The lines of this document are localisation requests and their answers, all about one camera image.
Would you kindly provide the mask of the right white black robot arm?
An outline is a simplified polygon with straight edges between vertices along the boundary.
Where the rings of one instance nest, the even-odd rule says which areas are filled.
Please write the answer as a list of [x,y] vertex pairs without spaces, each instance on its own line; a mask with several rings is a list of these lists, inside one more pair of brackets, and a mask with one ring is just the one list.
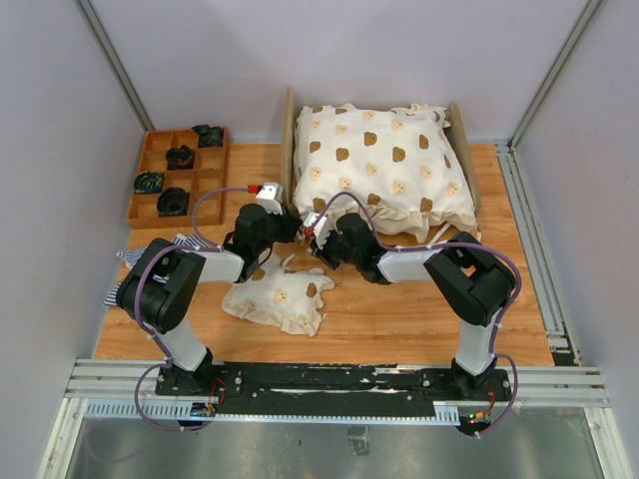
[[460,319],[453,389],[465,399],[486,390],[497,361],[496,329],[521,291],[521,274],[507,256],[467,233],[429,245],[389,246],[358,214],[339,218],[333,227],[324,216],[311,214],[303,234],[313,256],[331,269],[350,264],[373,284],[433,282]]

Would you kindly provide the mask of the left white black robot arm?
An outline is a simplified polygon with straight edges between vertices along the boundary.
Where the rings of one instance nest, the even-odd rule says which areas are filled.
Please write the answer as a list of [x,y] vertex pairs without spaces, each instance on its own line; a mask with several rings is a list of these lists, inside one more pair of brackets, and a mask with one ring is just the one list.
[[118,287],[116,304],[156,342],[166,357],[159,365],[159,395],[204,396],[213,391],[211,351],[196,336],[187,313],[199,283],[241,283],[261,256],[296,238],[302,225],[289,208],[269,213],[257,204],[241,207],[235,228],[220,246],[196,250],[154,239]]

